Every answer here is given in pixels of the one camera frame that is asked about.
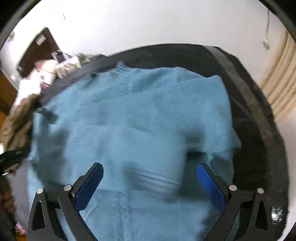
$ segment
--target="metal screw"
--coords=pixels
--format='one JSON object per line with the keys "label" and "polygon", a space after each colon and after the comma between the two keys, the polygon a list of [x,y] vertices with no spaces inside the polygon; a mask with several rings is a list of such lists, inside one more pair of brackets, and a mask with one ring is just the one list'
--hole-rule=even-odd
{"label": "metal screw", "polygon": [[262,188],[258,188],[257,189],[257,192],[260,193],[260,194],[263,194],[264,193],[264,190]]}
{"label": "metal screw", "polygon": [[39,188],[39,189],[37,190],[37,194],[41,194],[41,193],[43,193],[43,188]]}
{"label": "metal screw", "polygon": [[230,186],[229,186],[229,189],[230,189],[231,191],[236,191],[236,190],[237,190],[237,187],[236,187],[235,185],[230,185]]}
{"label": "metal screw", "polygon": [[69,191],[71,190],[72,186],[71,185],[66,185],[64,186],[64,191]]}

